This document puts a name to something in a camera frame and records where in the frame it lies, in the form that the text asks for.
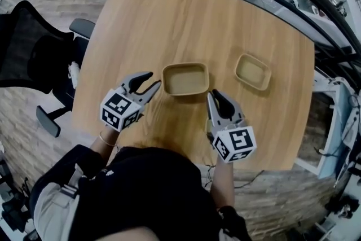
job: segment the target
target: chair armrest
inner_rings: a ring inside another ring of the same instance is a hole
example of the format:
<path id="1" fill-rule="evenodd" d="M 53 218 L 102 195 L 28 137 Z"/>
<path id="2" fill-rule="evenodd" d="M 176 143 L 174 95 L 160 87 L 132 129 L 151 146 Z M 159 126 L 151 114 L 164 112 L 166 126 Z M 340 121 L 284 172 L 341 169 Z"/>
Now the chair armrest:
<path id="1" fill-rule="evenodd" d="M 71 23 L 69 29 L 83 37 L 90 39 L 91 34 L 94 29 L 94 26 L 95 26 L 95 23 L 93 23 L 89 20 L 82 19 L 82 18 L 76 18 Z"/>

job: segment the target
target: person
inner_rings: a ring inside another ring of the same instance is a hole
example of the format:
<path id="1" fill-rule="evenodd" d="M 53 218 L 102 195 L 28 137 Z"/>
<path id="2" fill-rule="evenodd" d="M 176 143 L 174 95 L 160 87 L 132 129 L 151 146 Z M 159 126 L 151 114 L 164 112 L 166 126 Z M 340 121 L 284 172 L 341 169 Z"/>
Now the person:
<path id="1" fill-rule="evenodd" d="M 344 5 L 345 1 L 339 1 L 339 3 L 337 3 L 335 5 L 335 8 L 340 8 L 342 5 Z"/>
<path id="2" fill-rule="evenodd" d="M 163 148 L 122 147 L 106 166 L 119 134 L 106 125 L 36 182 L 30 213 L 43 241 L 251 240 L 232 163 L 218 157 L 210 192 L 197 166 Z"/>

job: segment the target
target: office chair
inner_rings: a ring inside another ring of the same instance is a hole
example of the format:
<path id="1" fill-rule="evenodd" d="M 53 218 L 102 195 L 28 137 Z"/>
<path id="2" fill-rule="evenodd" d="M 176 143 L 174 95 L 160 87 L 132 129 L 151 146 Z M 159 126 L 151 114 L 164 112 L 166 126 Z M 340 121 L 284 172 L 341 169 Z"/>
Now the office chair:
<path id="1" fill-rule="evenodd" d="M 41 241 L 41 239 L 36 230 L 33 230 L 24 237 L 23 241 Z"/>
<path id="2" fill-rule="evenodd" d="M 94 23 L 76 19 L 69 27 L 90 38 Z M 54 137 L 60 134 L 55 119 L 71 111 L 75 91 L 68 78 L 68 65 L 81 67 L 88 40 L 74 38 L 51 26 L 28 2 L 19 2 L 12 13 L 0 15 L 0 87 L 28 87 L 45 94 L 52 90 L 64 108 L 46 113 L 37 108 L 41 125 Z"/>
<path id="3" fill-rule="evenodd" d="M 24 212 L 21 210 L 23 206 L 29 208 L 29 198 L 19 192 L 16 192 L 10 201 L 2 203 L 1 216 L 13 231 L 18 229 L 20 232 L 24 232 L 25 225 L 31 218 L 29 210 Z"/>

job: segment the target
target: wooden table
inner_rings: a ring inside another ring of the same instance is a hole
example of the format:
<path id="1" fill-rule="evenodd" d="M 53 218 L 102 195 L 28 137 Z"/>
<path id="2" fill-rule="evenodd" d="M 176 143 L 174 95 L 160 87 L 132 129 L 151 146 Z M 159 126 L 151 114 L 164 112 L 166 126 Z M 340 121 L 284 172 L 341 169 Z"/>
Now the wooden table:
<path id="1" fill-rule="evenodd" d="M 244 52 L 271 68 L 267 91 L 236 80 L 235 65 Z M 138 71 L 153 71 L 151 80 L 159 80 L 163 67 L 180 62 L 205 63 L 210 89 L 239 101 L 253 126 L 258 148 L 235 168 L 292 167 L 309 114 L 314 44 L 242 0 L 107 0 L 83 60 L 74 125 L 98 135 L 103 127 L 99 105 L 110 88 Z M 204 133 L 206 118 L 206 94 L 175 98 L 160 89 L 145 116 L 121 133 L 119 143 L 165 147 L 194 163 L 211 164 L 216 153 Z"/>

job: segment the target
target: cable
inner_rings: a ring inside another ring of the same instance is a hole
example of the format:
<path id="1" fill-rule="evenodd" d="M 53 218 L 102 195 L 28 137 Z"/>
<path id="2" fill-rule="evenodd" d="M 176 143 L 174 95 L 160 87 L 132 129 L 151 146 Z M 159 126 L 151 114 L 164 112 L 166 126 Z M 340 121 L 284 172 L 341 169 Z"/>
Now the cable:
<path id="1" fill-rule="evenodd" d="M 206 188 L 208 184 L 210 184 L 212 182 L 212 177 L 210 175 L 210 170 L 212 170 L 213 168 L 215 168 L 215 165 L 206 165 L 208 167 L 208 172 L 207 172 L 207 179 L 208 182 L 203 186 L 203 188 Z"/>
<path id="2" fill-rule="evenodd" d="M 242 185 L 242 186 L 235 187 L 235 189 L 241 189 L 241 188 L 243 188 L 243 187 L 245 187 L 245 186 L 247 186 L 247 185 L 252 184 L 252 183 L 254 182 L 254 180 L 256 180 L 257 177 L 260 176 L 264 171 L 265 171 L 265 170 L 260 171 L 251 181 L 249 181 L 248 183 L 246 183 L 246 184 L 244 184 L 244 185 Z"/>
<path id="3" fill-rule="evenodd" d="M 357 102 L 357 106 L 353 106 L 351 103 L 350 103 L 350 98 L 354 97 L 356 99 L 356 102 Z M 358 117 L 359 117 L 359 124 L 357 126 L 357 131 L 359 130 L 360 128 L 360 118 L 361 118 L 361 109 L 360 109 L 360 103 L 359 103 L 359 100 L 357 98 L 356 95 L 349 95 L 349 97 L 347 98 L 347 102 L 349 103 L 349 105 L 351 106 L 351 108 L 358 108 L 359 109 L 359 113 L 358 113 Z M 316 151 L 317 154 L 319 155 L 322 155 L 322 156 L 325 156 L 325 157 L 338 157 L 337 155 L 335 155 L 337 153 L 337 151 L 341 148 L 341 145 L 344 143 L 344 140 L 346 139 L 347 135 L 349 134 L 351 128 L 353 127 L 353 125 L 355 124 L 357 118 L 355 117 L 354 118 L 354 121 L 353 123 L 350 125 L 347 133 L 345 134 L 345 136 L 343 137 L 343 139 L 341 140 L 341 143 L 338 145 L 338 147 L 335 149 L 335 151 L 332 153 L 332 154 L 323 154 L 320 152 L 320 149 L 317 149 L 314 147 L 314 150 Z"/>

